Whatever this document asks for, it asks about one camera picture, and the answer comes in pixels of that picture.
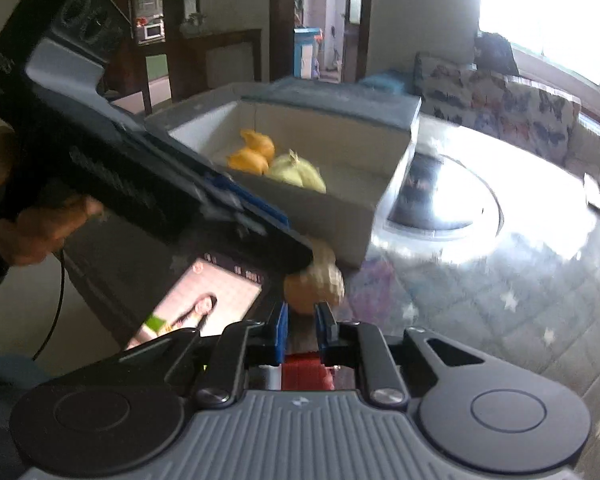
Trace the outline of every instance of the display screen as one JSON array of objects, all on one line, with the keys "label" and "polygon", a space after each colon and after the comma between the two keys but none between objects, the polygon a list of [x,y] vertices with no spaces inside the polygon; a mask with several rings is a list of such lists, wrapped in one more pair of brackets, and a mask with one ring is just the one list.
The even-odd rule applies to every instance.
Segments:
[{"label": "display screen", "polygon": [[196,260],[144,322],[128,348],[179,328],[197,328],[203,337],[220,335],[225,327],[242,320],[260,295],[263,278],[228,260],[222,263],[232,270],[221,267],[211,254]]}]

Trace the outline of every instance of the white box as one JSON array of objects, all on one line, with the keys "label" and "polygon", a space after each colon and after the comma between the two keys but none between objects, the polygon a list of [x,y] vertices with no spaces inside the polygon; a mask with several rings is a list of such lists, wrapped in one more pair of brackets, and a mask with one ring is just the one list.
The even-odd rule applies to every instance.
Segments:
[{"label": "white box", "polygon": [[[245,146],[240,130],[268,135],[276,156],[294,150],[319,168],[327,193],[234,171],[234,179],[279,208],[291,227],[322,238],[340,262],[359,267],[365,259],[377,212],[387,215],[404,180],[416,145],[417,112],[409,130],[332,112],[283,104],[234,100],[209,110],[216,95],[203,95],[178,105],[171,135],[219,166]],[[202,114],[182,123],[183,105]],[[174,126],[167,114],[159,123]]]}]

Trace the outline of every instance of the sofa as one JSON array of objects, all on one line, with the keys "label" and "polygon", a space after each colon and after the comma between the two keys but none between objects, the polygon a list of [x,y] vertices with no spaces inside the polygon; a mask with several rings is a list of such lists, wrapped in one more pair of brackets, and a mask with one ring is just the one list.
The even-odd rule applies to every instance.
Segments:
[{"label": "sofa", "polygon": [[422,97],[421,111],[496,137],[600,184],[600,124],[577,97],[540,83],[418,54],[413,73],[389,70],[360,84]]}]

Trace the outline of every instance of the human hand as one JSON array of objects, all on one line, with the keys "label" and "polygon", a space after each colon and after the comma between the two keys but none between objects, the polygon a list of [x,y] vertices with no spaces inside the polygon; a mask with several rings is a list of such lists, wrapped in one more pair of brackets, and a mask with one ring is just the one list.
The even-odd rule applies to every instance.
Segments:
[{"label": "human hand", "polygon": [[[16,133],[0,127],[0,186],[17,165],[19,152]],[[89,217],[102,211],[103,206],[97,200],[75,195],[60,208],[36,206],[22,211],[15,222],[0,219],[0,257],[10,266],[38,264],[51,252],[60,250],[65,238]]]}]

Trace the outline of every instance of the cardboard box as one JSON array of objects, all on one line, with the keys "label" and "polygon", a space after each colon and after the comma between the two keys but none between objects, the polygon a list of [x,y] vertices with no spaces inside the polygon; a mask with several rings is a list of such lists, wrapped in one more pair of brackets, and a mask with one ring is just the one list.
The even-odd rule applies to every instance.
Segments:
[{"label": "cardboard box", "polygon": [[[339,261],[359,267],[376,213],[389,213],[413,158],[419,99],[302,80],[283,80],[262,88],[224,104],[222,99],[232,95],[227,89],[195,97],[176,106],[171,115],[166,110],[157,122],[171,126],[175,139],[219,166],[244,147],[242,128],[271,137],[276,156],[294,150],[309,160],[319,168],[327,194],[227,171],[285,212],[293,229],[323,238]],[[384,118],[377,117],[382,114],[379,101],[391,105]],[[365,106],[373,114],[366,113]],[[202,113],[182,122],[187,109]]]}]

